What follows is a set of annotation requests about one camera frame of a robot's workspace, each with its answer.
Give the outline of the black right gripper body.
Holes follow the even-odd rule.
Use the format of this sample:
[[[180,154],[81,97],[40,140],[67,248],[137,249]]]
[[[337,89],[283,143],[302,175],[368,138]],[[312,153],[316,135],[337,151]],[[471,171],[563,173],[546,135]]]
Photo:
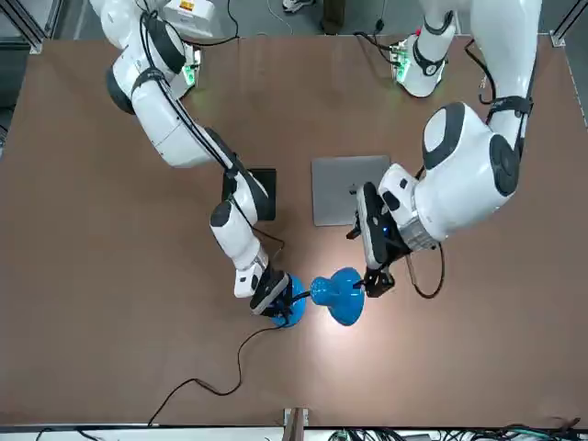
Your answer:
[[[276,301],[290,282],[289,275],[283,270],[266,269],[251,297],[249,307],[254,315],[277,316],[280,308]]]

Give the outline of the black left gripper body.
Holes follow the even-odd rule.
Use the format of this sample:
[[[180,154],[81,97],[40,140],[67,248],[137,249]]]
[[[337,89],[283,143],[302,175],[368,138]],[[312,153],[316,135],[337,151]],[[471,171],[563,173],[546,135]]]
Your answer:
[[[402,239],[384,199],[366,182],[356,190],[355,223],[347,240],[360,237],[368,270],[380,270],[412,251]]]

